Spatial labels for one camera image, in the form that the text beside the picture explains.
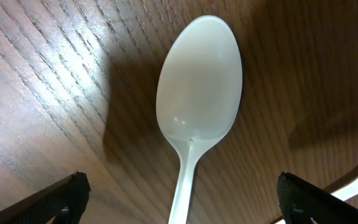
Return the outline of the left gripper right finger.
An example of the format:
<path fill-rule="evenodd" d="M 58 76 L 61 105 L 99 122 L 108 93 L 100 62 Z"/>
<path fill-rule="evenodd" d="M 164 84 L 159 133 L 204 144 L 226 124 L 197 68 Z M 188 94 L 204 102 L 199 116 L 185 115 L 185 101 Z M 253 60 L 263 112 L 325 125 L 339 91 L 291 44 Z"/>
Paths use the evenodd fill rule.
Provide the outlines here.
<path fill-rule="evenodd" d="M 277 194 L 287 224 L 358 223 L 358 209 L 294 174 L 278 177 Z"/>

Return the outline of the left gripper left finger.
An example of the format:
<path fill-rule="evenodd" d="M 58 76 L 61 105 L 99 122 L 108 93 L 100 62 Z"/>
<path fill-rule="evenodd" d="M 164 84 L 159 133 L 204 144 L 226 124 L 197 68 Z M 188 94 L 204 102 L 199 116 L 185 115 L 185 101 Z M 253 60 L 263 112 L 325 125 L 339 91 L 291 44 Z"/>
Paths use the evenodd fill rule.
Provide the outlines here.
<path fill-rule="evenodd" d="M 90 199 L 83 172 L 68 177 L 0 211 L 0 223 L 79 223 Z"/>

